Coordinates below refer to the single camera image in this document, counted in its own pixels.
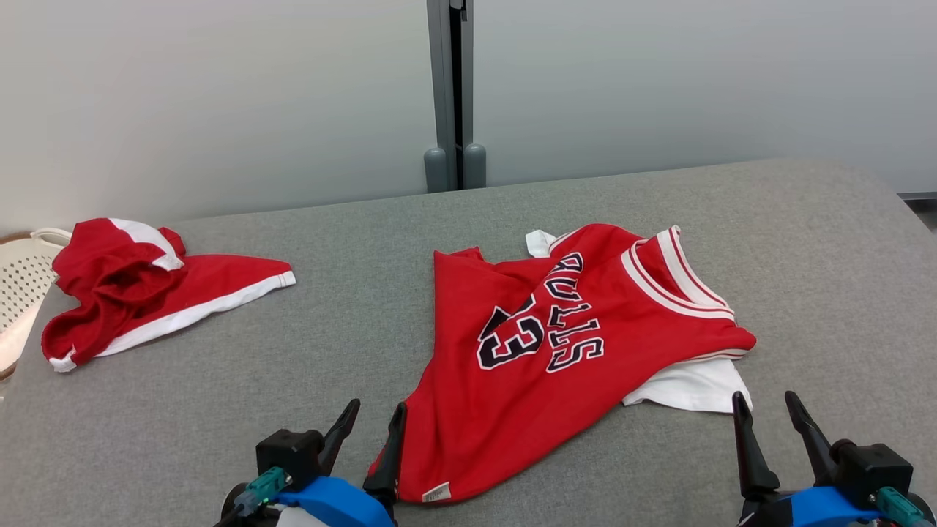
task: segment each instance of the basket handle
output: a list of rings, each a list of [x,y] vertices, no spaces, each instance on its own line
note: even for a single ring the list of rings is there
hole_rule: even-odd
[[[62,229],[46,227],[45,229],[36,229],[31,234],[38,243],[54,248],[63,248],[71,241],[71,233]]]

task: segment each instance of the gray table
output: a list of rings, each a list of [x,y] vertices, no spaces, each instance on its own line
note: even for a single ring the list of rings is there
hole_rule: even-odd
[[[786,488],[811,471],[783,392],[831,440],[885,442],[937,503],[937,245],[878,180],[769,160],[350,203],[173,225],[193,254],[291,262],[298,283],[67,375],[34,332],[0,404],[0,523],[211,525],[271,431],[362,400],[335,474],[360,484],[433,341],[434,249],[525,256],[524,234],[676,223],[697,273],[759,339],[738,363]],[[52,291],[37,319],[74,306]],[[731,417],[617,408],[486,494],[400,505],[401,525],[734,525]]]

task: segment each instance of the clothing tag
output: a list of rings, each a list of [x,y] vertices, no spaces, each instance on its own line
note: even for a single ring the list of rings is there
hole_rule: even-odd
[[[427,490],[423,495],[423,503],[428,504],[438,500],[448,500],[452,497],[453,494],[449,492],[449,482],[447,481],[438,487]]]
[[[550,233],[537,230],[527,233],[528,252],[534,258],[549,258],[550,244],[557,241],[557,237]]]

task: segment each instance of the white stripe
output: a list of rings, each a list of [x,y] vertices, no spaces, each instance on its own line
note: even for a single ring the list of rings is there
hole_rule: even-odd
[[[673,240],[671,240],[670,233],[674,234]],[[680,245],[680,228],[678,226],[674,225],[669,230],[658,234],[658,241],[661,243],[663,258],[667,262],[670,274],[674,276],[677,286],[690,300],[704,306],[729,306],[724,298],[709,289],[693,272],[690,261],[687,260],[687,255]]]
[[[735,320],[735,317],[732,316],[732,313],[726,310],[712,310],[712,311],[701,311],[693,307],[687,307],[682,304],[678,304],[658,293],[657,289],[647,283],[647,280],[641,275],[641,272],[638,271],[635,267],[634,262],[632,261],[632,252],[641,242],[635,242],[631,249],[626,250],[621,254],[621,263],[625,267],[625,272],[628,273],[628,276],[634,280],[634,283],[644,292],[651,300],[657,302],[658,304],[664,306],[667,309],[672,310],[673,312],[680,313],[681,315],[687,315],[691,317],[697,317],[701,319],[728,319],[731,321]]]
[[[188,327],[212,313],[237,308],[247,302],[257,300],[274,289],[286,287],[294,283],[296,283],[296,277],[293,275],[292,271],[288,271],[282,275],[275,275],[248,285],[244,289],[232,294],[219,296],[214,300],[209,300],[197,306],[176,311],[161,319],[156,319],[132,331],[126,332],[124,335],[114,339],[106,350],[96,356],[103,357],[120,353],[139,344],[143,344],[148,340],[162,337],[163,335],[169,335],[169,333]]]
[[[54,369],[58,373],[65,373],[67,371],[72,371],[78,366],[71,360],[71,356],[74,354],[75,354],[75,348],[72,348],[63,358],[49,357],[49,364],[51,364],[52,369]]]
[[[640,246],[642,246],[642,245],[644,245],[645,243],[647,243],[647,240],[639,240],[639,241],[637,241],[637,242],[634,242],[634,245],[633,245],[632,248],[629,250],[629,252],[632,254],[632,260],[633,260],[634,265],[635,265],[635,267],[637,268],[638,272],[641,274],[641,278],[643,278],[644,281],[645,281],[648,285],[650,285],[651,287],[653,287],[654,289],[656,289],[659,294],[662,294],[662,295],[666,296],[668,299],[670,299],[671,302],[674,302],[675,304],[679,304],[679,305],[681,305],[681,306],[684,306],[684,307],[690,308],[690,309],[701,309],[701,310],[712,310],[712,309],[714,309],[714,308],[711,307],[711,306],[699,305],[699,304],[695,304],[695,303],[693,303],[693,302],[690,302],[690,301],[688,301],[688,300],[684,300],[683,298],[680,298],[679,296],[677,296],[677,295],[675,295],[675,294],[672,294],[672,293],[670,293],[669,291],[667,291],[667,288],[662,287],[661,284],[655,282],[655,281],[654,281],[654,278],[653,278],[653,277],[650,275],[650,273],[648,273],[647,270],[644,268],[644,265],[641,264],[641,259],[638,258],[637,248],[640,247]],[[734,311],[732,311],[731,309],[729,309],[729,308],[727,308],[727,307],[725,307],[725,306],[716,306],[715,309],[720,309],[720,310],[723,310],[723,311],[728,311],[728,312],[730,312],[730,313],[735,313]]]
[[[576,233],[578,233],[578,232],[579,232],[579,229],[576,229],[575,231],[570,231],[570,232],[568,232],[568,233],[565,233],[564,235],[560,236],[559,238],[553,240],[552,242],[550,242],[550,249],[549,249],[549,251],[552,253],[552,252],[553,252],[553,249],[557,248],[557,246],[558,246],[559,244],[561,244],[561,243],[563,243],[564,241],[566,241],[566,238],[568,238],[568,237],[570,237],[570,236],[572,236],[573,234],[576,234]]]
[[[109,218],[109,220],[114,224],[114,227],[127,233],[130,236],[130,239],[134,242],[152,244],[162,249],[165,255],[153,260],[151,264],[157,267],[162,267],[167,271],[172,271],[173,269],[179,269],[182,267],[182,260],[179,260],[179,258],[176,256],[175,249],[172,248],[172,244],[157,229],[154,229],[153,227],[138,221],[129,221],[127,219],[117,218]]]
[[[731,350],[719,350],[711,354],[697,355],[694,358],[688,358],[683,362],[700,362],[705,360],[711,360],[714,358],[731,358],[732,360],[738,360],[748,354],[745,350],[731,349]]]

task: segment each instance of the laundry basket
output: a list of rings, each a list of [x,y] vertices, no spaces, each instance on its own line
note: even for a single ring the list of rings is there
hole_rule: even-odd
[[[0,237],[0,381],[16,368],[39,304],[56,279],[52,260],[70,239],[60,229]]]

